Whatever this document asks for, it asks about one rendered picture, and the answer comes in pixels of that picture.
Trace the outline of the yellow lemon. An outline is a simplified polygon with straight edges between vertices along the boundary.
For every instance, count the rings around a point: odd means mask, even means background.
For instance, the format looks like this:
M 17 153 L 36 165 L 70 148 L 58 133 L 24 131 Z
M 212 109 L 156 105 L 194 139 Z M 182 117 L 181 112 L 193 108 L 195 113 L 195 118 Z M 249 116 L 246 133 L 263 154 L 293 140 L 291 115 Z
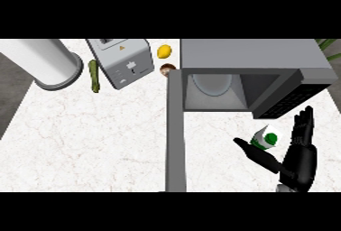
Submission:
M 160 59 L 167 59 L 172 55 L 172 47 L 169 44 L 164 44 L 157 49 L 157 57 Z

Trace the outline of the silver toaster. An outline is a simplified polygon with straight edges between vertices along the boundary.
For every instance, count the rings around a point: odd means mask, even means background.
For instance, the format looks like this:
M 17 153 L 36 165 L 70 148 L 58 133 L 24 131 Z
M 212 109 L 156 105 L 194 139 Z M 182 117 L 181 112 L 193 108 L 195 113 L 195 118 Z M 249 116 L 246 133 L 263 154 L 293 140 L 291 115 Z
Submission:
M 120 90 L 154 70 L 147 39 L 86 39 L 104 75 Z

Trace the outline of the grey microwave door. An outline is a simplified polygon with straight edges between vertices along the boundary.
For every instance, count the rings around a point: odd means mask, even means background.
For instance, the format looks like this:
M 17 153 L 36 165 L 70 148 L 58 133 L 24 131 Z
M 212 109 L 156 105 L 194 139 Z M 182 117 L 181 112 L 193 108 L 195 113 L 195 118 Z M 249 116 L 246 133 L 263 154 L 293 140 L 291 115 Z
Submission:
M 184 78 L 178 69 L 170 71 L 167 89 L 166 191 L 187 192 Z

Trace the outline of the white cylindrical container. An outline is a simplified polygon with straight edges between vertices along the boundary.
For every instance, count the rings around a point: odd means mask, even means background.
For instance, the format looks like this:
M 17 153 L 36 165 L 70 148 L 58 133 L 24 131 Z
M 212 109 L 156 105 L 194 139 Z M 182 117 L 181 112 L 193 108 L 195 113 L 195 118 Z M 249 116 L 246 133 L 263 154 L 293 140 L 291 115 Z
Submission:
M 48 91 L 70 87 L 82 75 L 83 60 L 60 39 L 0 39 L 0 52 Z

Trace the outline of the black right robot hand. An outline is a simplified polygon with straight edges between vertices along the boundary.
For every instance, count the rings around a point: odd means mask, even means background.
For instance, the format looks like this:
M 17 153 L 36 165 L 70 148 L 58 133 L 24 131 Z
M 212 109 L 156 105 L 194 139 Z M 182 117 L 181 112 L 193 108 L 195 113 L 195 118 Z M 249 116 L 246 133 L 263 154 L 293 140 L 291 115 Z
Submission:
M 269 171 L 280 174 L 280 191 L 284 191 L 284 188 L 293 192 L 309 192 L 311 190 L 318 169 L 318 148 L 312 143 L 314 129 L 314 107 L 308 106 L 294 116 L 291 145 L 283 162 L 246 140 L 234 139 L 247 157 Z

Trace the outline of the green cucumber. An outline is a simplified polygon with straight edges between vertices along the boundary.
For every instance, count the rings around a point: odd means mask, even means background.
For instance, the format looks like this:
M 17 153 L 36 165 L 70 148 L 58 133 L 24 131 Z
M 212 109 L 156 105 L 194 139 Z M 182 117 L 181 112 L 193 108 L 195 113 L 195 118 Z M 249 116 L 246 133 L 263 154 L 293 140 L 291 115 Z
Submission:
M 92 79 L 92 91 L 94 93 L 100 93 L 101 91 L 100 65 L 98 65 L 97 60 L 92 60 L 89 62 L 89 74 L 91 74 L 91 79 Z

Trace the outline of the brown round fruit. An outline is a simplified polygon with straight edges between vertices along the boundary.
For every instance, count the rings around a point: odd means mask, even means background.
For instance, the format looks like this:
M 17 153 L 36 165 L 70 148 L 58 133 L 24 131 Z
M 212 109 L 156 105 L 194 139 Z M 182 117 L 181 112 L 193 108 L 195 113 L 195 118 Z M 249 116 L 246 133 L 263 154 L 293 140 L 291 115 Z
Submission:
M 170 74 L 170 71 L 176 69 L 175 65 L 170 64 L 170 63 L 166 63 L 162 67 L 160 67 L 160 73 L 164 75 L 164 76 L 169 76 Z

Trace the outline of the green plant leaves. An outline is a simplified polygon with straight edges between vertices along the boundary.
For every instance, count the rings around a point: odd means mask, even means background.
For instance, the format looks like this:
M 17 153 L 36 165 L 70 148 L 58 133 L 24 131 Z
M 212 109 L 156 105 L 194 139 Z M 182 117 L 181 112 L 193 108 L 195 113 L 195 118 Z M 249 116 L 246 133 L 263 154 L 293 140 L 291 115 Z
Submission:
M 341 58 L 341 39 L 318 39 L 317 43 L 328 61 Z

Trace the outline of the grey microwave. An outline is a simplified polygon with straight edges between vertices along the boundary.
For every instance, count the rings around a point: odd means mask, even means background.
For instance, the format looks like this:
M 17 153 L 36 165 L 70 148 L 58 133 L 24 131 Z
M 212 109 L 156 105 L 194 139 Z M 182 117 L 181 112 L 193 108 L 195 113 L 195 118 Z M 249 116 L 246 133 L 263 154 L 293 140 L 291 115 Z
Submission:
M 182 39 L 185 111 L 277 119 L 339 80 L 312 39 Z

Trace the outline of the white green milk carton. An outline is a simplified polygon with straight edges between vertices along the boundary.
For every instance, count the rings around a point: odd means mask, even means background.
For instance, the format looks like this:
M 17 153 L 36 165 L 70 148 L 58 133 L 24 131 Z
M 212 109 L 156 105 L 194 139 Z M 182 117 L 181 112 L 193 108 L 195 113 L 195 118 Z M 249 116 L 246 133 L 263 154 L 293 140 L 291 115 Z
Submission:
M 268 150 L 277 146 L 281 138 L 281 131 L 272 125 L 268 125 L 255 133 L 252 145 L 255 145 L 262 150 Z

